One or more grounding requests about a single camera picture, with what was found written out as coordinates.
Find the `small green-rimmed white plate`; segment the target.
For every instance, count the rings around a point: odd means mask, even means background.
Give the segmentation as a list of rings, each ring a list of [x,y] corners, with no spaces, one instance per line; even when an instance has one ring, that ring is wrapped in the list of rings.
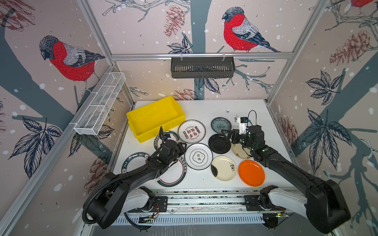
[[[164,141],[165,142],[168,141],[168,140],[173,140],[176,143],[180,141],[180,138],[179,138],[178,134],[175,133],[175,132],[173,132],[173,131],[165,131],[163,133],[163,137],[164,137]],[[161,147],[162,144],[163,144],[163,140],[158,135],[154,139],[154,148],[155,148],[155,150],[158,150]]]

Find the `large green-rimmed striped plate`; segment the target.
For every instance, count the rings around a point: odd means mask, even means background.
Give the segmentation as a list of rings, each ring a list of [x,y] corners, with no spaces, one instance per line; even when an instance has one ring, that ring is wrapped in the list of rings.
[[[174,187],[179,185],[187,174],[187,163],[182,157],[170,165],[168,170],[158,178],[157,183],[163,187]]]

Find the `white plate red characters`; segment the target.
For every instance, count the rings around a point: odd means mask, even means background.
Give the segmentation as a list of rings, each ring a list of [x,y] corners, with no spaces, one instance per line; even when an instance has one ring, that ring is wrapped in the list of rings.
[[[199,143],[206,135],[206,128],[197,120],[187,120],[179,126],[178,135],[185,143]]]

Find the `yellow plastic bin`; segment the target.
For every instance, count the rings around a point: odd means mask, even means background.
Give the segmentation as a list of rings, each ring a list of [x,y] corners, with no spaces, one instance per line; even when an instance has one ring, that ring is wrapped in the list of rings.
[[[127,113],[129,127],[135,138],[143,143],[185,121],[185,113],[172,97],[166,97]]]

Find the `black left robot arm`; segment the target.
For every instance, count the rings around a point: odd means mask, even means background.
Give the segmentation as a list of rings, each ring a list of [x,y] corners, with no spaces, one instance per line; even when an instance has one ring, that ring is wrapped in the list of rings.
[[[96,223],[102,229],[111,226],[121,214],[127,195],[140,185],[163,175],[186,150],[186,143],[167,140],[143,166],[124,174],[107,173],[83,205],[83,222]]]

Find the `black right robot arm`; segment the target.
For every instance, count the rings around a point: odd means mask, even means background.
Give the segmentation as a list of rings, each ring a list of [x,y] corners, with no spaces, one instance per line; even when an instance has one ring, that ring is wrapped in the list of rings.
[[[266,145],[259,125],[222,130],[232,144],[241,144],[250,151],[254,160],[295,186],[300,194],[287,192],[276,185],[260,191],[259,203],[263,209],[283,207],[306,219],[321,233],[328,234],[351,219],[351,214],[340,186],[332,181],[315,177],[286,160],[275,149]]]

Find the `blue floral green plate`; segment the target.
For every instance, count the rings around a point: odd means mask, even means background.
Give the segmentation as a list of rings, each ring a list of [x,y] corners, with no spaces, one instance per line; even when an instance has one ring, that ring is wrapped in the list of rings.
[[[211,121],[211,128],[214,132],[221,134],[222,130],[231,130],[232,126],[228,119],[217,117]]]

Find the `black glossy plate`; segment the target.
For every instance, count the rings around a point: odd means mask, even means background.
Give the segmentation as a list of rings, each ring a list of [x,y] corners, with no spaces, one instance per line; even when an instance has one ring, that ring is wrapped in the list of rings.
[[[209,138],[208,146],[216,154],[225,154],[231,149],[231,143],[221,134],[214,134]]]

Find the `cream plate under right gripper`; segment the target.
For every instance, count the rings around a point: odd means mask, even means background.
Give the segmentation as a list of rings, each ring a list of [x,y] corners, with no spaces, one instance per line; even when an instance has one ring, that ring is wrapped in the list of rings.
[[[243,148],[241,144],[233,144],[231,146],[233,154],[241,159],[253,159],[253,156],[250,154],[250,150]]]

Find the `white plate green clover motif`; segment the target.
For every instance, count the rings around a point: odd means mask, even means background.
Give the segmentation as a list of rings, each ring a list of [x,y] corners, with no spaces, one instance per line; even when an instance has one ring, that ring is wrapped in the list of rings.
[[[197,171],[207,169],[213,160],[213,153],[205,144],[192,144],[185,153],[185,161],[187,165]]]

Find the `green-rimmed plate left edge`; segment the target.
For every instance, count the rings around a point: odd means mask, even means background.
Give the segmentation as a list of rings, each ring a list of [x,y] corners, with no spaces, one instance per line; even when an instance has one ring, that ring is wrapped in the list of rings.
[[[127,173],[146,164],[149,155],[145,152],[136,152],[130,155],[123,163],[121,173]]]

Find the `cream plate black brushstroke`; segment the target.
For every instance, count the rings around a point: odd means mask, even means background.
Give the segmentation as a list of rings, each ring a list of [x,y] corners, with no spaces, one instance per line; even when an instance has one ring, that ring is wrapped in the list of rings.
[[[236,176],[237,166],[231,158],[221,155],[213,159],[211,171],[216,179],[228,182]]]

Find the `orange plate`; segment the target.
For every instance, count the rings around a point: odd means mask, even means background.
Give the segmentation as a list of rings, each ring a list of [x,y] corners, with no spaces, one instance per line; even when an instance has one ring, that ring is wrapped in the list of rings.
[[[238,167],[240,179],[248,186],[259,187],[265,182],[264,169],[255,161],[245,160]]]

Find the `black hanging basket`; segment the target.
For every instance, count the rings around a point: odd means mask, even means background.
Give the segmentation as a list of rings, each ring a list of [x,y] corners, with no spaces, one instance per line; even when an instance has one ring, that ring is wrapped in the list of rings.
[[[233,57],[172,58],[171,76],[174,79],[231,78],[235,73]]]

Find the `aluminium frame post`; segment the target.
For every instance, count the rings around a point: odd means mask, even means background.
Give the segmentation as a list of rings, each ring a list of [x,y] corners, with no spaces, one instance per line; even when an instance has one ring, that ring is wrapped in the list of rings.
[[[286,77],[289,75],[291,69],[293,68],[295,62],[297,61],[298,57],[300,56],[305,44],[307,43],[308,39],[310,38],[314,28],[316,27],[317,23],[322,17],[325,8],[327,7],[329,1],[326,0],[319,0],[316,2],[315,6],[313,7],[310,17],[307,20],[298,41],[296,42],[293,50],[292,56],[290,59],[287,60],[286,64],[284,65],[279,77],[277,78],[271,92],[266,99],[267,105],[271,105],[279,93],[281,86],[283,85]]]

